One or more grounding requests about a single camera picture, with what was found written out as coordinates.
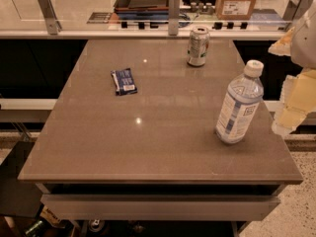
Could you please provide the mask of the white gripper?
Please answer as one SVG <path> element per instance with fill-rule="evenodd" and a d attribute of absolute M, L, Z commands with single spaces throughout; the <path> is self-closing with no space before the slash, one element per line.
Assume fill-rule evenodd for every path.
<path fill-rule="evenodd" d="M 287 75 L 282 84 L 272 130 L 287 136 L 316 109 L 316 1 L 268 53 L 290 56 L 293 63 L 305 67 L 297 76 Z"/>

